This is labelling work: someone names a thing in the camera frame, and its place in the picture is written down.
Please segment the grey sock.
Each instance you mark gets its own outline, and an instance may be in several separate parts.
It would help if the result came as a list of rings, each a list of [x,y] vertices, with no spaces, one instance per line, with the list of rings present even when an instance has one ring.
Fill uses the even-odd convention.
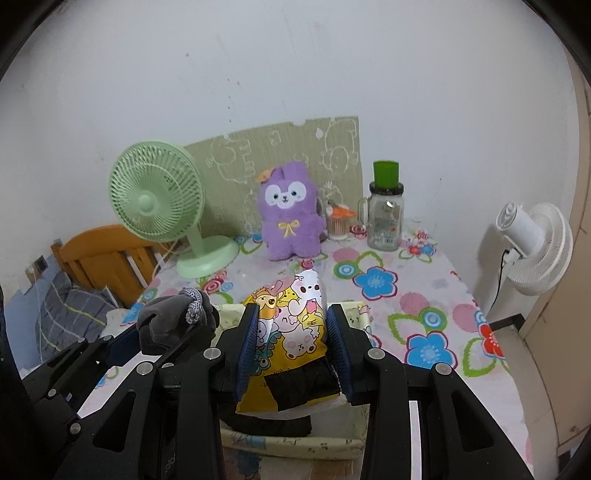
[[[205,336],[208,346],[218,326],[218,311],[197,288],[183,288],[175,295],[148,302],[136,321],[140,351],[152,356],[163,355],[193,329]]]

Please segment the yellow cartoon tissue pack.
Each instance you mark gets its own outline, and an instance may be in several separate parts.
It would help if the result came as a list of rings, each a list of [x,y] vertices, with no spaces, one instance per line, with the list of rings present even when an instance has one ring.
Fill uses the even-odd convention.
[[[294,419],[342,406],[346,398],[329,364],[322,281],[308,269],[250,295],[259,305],[252,375],[236,412]]]

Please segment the black plastic bag roll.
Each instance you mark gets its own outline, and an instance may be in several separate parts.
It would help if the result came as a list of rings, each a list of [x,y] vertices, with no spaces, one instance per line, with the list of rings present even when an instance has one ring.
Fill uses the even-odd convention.
[[[252,436],[306,437],[311,434],[310,416],[276,420],[232,413],[223,422],[233,431]]]

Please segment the grey plaid bedding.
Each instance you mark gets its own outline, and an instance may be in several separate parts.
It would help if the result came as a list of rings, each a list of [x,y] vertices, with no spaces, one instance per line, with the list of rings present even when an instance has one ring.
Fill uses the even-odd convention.
[[[94,342],[107,326],[107,313],[118,307],[108,288],[84,289],[59,271],[41,303],[35,326],[41,362],[78,341]]]

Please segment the yellow cartoon storage box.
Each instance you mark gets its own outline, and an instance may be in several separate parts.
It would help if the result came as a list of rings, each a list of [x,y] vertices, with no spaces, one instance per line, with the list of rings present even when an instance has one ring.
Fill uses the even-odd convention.
[[[353,406],[339,395],[287,418],[283,413],[270,418],[270,435],[250,435],[221,423],[224,447],[256,454],[308,460],[352,460],[365,449],[370,407]]]

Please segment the beige door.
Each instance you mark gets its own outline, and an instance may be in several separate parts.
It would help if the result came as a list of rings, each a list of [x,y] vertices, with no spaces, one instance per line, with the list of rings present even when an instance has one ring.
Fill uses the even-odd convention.
[[[536,302],[522,338],[543,382],[560,456],[590,430],[590,85],[566,55],[577,104],[579,154],[570,225],[573,250],[561,281]]]

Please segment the floral tablecloth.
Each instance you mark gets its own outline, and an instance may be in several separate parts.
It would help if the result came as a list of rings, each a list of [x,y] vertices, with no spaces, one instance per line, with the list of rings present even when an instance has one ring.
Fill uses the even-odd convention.
[[[273,291],[284,277],[315,269],[328,303],[344,304],[349,323],[363,328],[375,347],[413,366],[453,365],[495,417],[533,473],[524,409],[495,332],[448,258],[424,230],[405,234],[396,252],[367,245],[362,227],[345,240],[326,241],[314,259],[270,262],[260,234],[236,238],[239,254],[214,275],[185,280],[169,264],[156,274],[130,309],[106,314],[101,336],[117,335],[135,323],[140,307],[185,286],[200,286],[216,306],[238,304],[253,292]],[[359,479],[361,456],[325,461],[266,456],[279,441],[242,434],[228,438],[228,479]]]

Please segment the green desk fan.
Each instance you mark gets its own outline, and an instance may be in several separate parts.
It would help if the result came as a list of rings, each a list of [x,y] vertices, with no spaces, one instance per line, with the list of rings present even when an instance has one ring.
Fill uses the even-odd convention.
[[[110,204],[137,237],[156,243],[185,239],[176,261],[183,278],[211,275],[235,260],[238,243],[224,235],[204,237],[204,181],[190,153],[160,141],[136,143],[114,163],[108,181]]]

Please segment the purple plush toy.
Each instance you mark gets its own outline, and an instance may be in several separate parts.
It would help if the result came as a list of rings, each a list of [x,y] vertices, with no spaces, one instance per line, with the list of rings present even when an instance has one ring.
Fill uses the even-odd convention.
[[[263,221],[262,238],[271,261],[321,253],[325,218],[318,213],[318,189],[301,161],[263,171],[257,207]]]

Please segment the white standing fan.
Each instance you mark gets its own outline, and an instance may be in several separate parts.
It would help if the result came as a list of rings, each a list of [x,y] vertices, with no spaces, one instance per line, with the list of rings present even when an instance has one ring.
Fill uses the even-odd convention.
[[[548,202],[525,211],[507,203],[495,220],[497,232],[511,245],[504,255],[501,282],[508,280],[525,296],[540,296],[565,275],[573,253],[573,234],[560,209]]]

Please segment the glass jar green lid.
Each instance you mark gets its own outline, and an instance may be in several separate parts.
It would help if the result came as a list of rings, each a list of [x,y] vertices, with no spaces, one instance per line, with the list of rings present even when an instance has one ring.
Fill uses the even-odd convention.
[[[401,245],[404,224],[404,185],[396,161],[373,164],[370,196],[358,202],[358,220],[365,227],[370,248],[396,251]]]

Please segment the small jar orange lid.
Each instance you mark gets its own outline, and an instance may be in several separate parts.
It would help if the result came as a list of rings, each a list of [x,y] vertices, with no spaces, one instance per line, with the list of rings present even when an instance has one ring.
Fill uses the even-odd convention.
[[[356,213],[346,206],[329,203],[325,210],[329,239],[339,241],[349,236],[349,228]]]

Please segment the green patterned cardboard board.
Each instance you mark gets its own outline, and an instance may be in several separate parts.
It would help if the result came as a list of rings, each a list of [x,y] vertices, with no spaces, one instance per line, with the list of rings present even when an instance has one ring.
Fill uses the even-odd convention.
[[[308,168],[325,206],[353,209],[363,195],[360,126],[356,116],[276,123],[212,137],[185,147],[205,185],[204,236],[236,237],[262,228],[259,180],[291,161]]]

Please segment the wall power socket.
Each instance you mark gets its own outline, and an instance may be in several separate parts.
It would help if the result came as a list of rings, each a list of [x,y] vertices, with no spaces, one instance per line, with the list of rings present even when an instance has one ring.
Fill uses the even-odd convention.
[[[48,269],[47,260],[43,255],[39,256],[35,259],[27,268],[26,268],[26,275],[27,278],[34,283],[37,279],[39,279],[42,274]]]

